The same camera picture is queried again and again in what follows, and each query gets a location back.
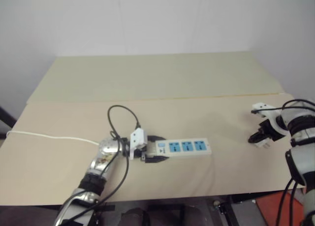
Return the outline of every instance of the electrical socket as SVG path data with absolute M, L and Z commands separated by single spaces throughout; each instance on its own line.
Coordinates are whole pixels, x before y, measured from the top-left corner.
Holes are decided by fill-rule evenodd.
M 182 142 L 183 151 L 193 151 L 192 142 L 191 141 L 183 141 Z
M 212 153 L 207 138 L 156 141 L 155 146 L 147 146 L 148 156 L 193 157 L 208 156 Z
M 194 144 L 197 151 L 205 151 L 207 149 L 204 141 L 195 141 Z
M 181 148 L 178 142 L 171 142 L 169 143 L 169 150 L 170 152 L 180 152 Z

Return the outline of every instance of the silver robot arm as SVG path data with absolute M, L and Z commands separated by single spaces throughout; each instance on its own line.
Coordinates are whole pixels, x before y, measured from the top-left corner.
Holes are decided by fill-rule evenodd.
M 260 147 L 271 139 L 277 141 L 291 134 L 292 148 L 285 153 L 285 158 L 292 178 L 306 186 L 302 225 L 315 226 L 315 106 L 309 101 L 298 101 L 281 112 L 273 108 L 264 103 L 253 105 L 252 113 L 268 119 L 259 124 L 249 143 Z
M 71 197 L 62 205 L 61 210 L 55 220 L 54 226 L 64 224 L 68 219 L 86 210 L 88 207 L 96 204 L 100 198 L 106 179 L 113 168 L 114 156 L 118 154 L 117 140 L 103 140 L 97 152 L 96 157 L 92 160 L 85 176 L 81 180 Z M 91 226 L 97 225 L 98 219 L 95 211 L 89 211 L 68 225 Z

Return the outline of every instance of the table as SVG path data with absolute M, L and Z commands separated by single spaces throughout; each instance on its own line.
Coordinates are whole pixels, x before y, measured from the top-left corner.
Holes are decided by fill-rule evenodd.
M 28 103 L 283 93 L 250 52 L 60 57 Z
M 30 102 L 15 130 L 76 136 L 100 141 L 109 136 L 106 110 L 122 104 L 133 110 L 148 134 L 168 139 L 206 137 L 213 154 L 192 159 L 169 159 L 149 164 L 130 163 L 125 183 L 109 201 L 240 194 L 281 190 L 290 179 L 284 153 L 289 137 L 270 148 L 256 148 L 247 138 L 262 121 L 250 113 L 253 103 L 282 105 L 289 94 L 156 99 L 120 102 Z M 113 110 L 121 136 L 134 120 Z M 12 133 L 0 148 L 0 205 L 62 204 L 82 179 L 97 147 L 73 140 L 51 140 Z M 103 195 L 120 181 L 125 160 L 113 170 Z

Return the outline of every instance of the white cable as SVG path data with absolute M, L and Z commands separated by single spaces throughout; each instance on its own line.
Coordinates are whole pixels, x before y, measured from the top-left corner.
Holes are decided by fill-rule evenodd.
M 71 136 L 49 136 L 49 135 L 45 135 L 45 134 L 40 134 L 40 133 L 34 133 L 34 132 L 28 132 L 28 131 L 15 131 L 15 130 L 11 130 L 8 131 L 6 133 L 6 136 L 8 137 L 8 135 L 10 133 L 19 133 L 19 134 L 25 134 L 25 135 L 33 135 L 33 136 L 41 136 L 41 137 L 47 137 L 47 138 L 51 138 L 51 139 L 71 139 L 71 140 L 77 140 L 77 141 L 85 141 L 85 142 L 89 142 L 91 144 L 94 145 L 99 145 L 99 143 L 95 142 L 95 141 L 91 141 L 91 140 L 87 140 L 87 139 L 82 139 L 79 137 L 71 137 Z

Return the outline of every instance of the black wire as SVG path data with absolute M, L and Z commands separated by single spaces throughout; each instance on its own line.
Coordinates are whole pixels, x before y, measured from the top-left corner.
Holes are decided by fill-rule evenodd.
M 116 129 L 114 128 L 113 124 L 112 124 L 112 121 L 110 119 L 110 110 L 114 107 L 120 107 L 120 108 L 124 108 L 126 110 L 128 110 L 130 113 L 133 114 L 133 116 L 135 117 L 136 119 L 136 129 L 137 128 L 140 128 L 140 123 L 139 123 L 139 120 L 137 118 L 137 116 L 130 110 L 128 109 L 127 107 L 125 106 L 122 106 L 122 105 L 113 105 L 111 107 L 109 107 L 108 111 L 107 111 L 107 118 L 108 118 L 108 122 L 109 122 L 109 125 L 111 126 L 112 128 L 112 131 L 110 132 L 111 136 L 115 139 L 117 139 L 118 141 L 118 148 L 120 147 L 120 142 L 121 142 L 121 137 L 118 135 Z M 65 226 L 65 225 L 68 225 L 70 222 L 74 221 L 75 219 L 81 217 L 82 215 L 86 214 L 87 212 L 91 211 L 91 210 L 94 210 L 96 209 L 98 206 L 100 206 L 102 203 L 104 203 L 106 200 L 108 200 L 113 194 L 116 193 L 116 191 L 118 191 L 118 189 L 121 187 L 121 185 L 124 183 L 126 177 L 127 177 L 127 174 L 128 174 L 128 171 L 129 171 L 129 157 L 128 157 L 128 154 L 127 154 L 127 150 L 126 150 L 126 147 L 123 145 L 123 153 L 126 157 L 126 170 L 125 170 L 125 174 L 122 178 L 122 180 L 120 181 L 120 183 L 117 185 L 117 187 L 108 195 L 106 196 L 104 199 L 100 200 L 98 203 L 94 204 L 93 206 L 87 208 L 86 210 L 82 211 L 81 213 L 73 216 L 72 218 L 68 219 L 66 222 L 60 224 L 59 226 Z M 108 163 L 107 166 L 109 166 L 109 164 L 111 164 L 111 162 L 114 160 L 114 158 L 116 158 L 116 156 L 118 155 L 118 152 L 116 152 L 115 156 L 112 158 L 112 160 Z
M 295 182 L 292 192 L 291 192 L 291 197 L 290 197 L 290 213 L 289 213 L 289 222 L 290 222 L 290 226 L 293 226 L 293 200 L 294 200 L 294 194 L 296 191 L 298 183 Z
M 128 110 L 128 111 L 134 116 L 134 118 L 136 119 L 136 128 L 135 128 L 135 129 L 141 127 L 137 116 L 132 112 L 132 110 L 130 110 L 129 108 L 127 108 L 127 107 L 125 107 L 125 106 L 123 106 L 123 105 L 119 105 L 119 104 L 112 105 L 112 106 L 110 106 L 109 109 L 107 110 L 107 119 L 108 119 L 108 122 L 109 122 L 110 127 L 112 128 L 114 134 L 116 134 L 117 137 L 119 137 L 119 135 L 118 135 L 116 129 L 114 128 L 113 123 L 112 123 L 112 120 L 111 120 L 111 118 L 110 118 L 110 111 L 111 111 L 112 108 L 115 108 L 115 107 L 120 107 L 120 108 L 123 108 L 123 109 Z
M 120 181 L 120 183 L 117 185 L 117 187 L 108 195 L 106 196 L 104 199 L 100 200 L 98 203 L 94 204 L 93 206 L 87 208 L 86 210 L 82 211 L 81 213 L 77 214 L 76 216 L 73 216 L 72 218 L 68 219 L 66 222 L 62 223 L 59 226 L 65 226 L 68 225 L 70 222 L 74 221 L 75 219 L 81 217 L 82 215 L 86 214 L 87 212 L 94 210 L 95 208 L 97 208 L 99 205 L 101 205 L 102 203 L 104 203 L 105 201 L 107 201 L 113 194 L 116 193 L 116 191 L 121 187 L 121 185 L 123 184 L 123 182 L 125 181 L 127 174 L 128 174 L 128 170 L 129 170 L 129 158 L 126 154 L 126 170 L 125 170 L 125 174 L 123 176 L 123 179 Z
M 106 169 L 108 169 L 109 165 L 114 161 L 114 159 L 118 156 L 119 154 L 119 151 L 120 151 L 120 140 L 117 139 L 117 142 L 118 142 L 118 149 L 117 149 L 117 152 L 115 153 L 115 155 L 113 156 L 113 158 L 109 161 L 109 163 L 105 166 L 105 168 L 101 171 L 99 177 L 101 178 L 103 173 L 106 171 Z
M 315 109 L 307 107 L 307 106 L 289 106 L 289 107 L 279 107 L 279 108 L 270 108 L 270 109 L 254 109 L 254 110 L 252 110 L 252 113 L 256 114 L 259 111 L 278 110 L 278 109 L 308 109 L 308 110 L 315 112 Z
M 293 178 L 291 178 L 290 181 L 287 183 L 287 185 L 286 185 L 286 187 L 285 187 L 285 190 L 283 191 L 283 194 L 282 194 L 282 196 L 281 196 L 281 200 L 280 200 L 279 208 L 278 208 L 276 226 L 279 226 L 280 219 L 281 219 L 282 206 L 283 206 L 283 204 L 284 204 L 284 198 L 285 198 L 285 195 L 286 195 L 286 193 L 287 193 L 287 190 L 289 189 L 289 187 L 290 187 L 292 181 L 293 181 Z
M 287 104 L 289 104 L 289 103 L 292 103 L 292 102 L 299 102 L 299 101 L 305 102 L 305 103 L 307 103 L 307 104 L 311 104 L 311 105 L 315 106 L 315 103 L 314 103 L 314 102 L 311 102 L 311 101 L 309 101 L 309 100 L 307 100 L 307 99 L 292 99 L 292 100 L 289 100 L 289 101 L 287 101 L 286 103 L 284 103 L 282 107 L 285 107 L 285 106 L 286 106 Z

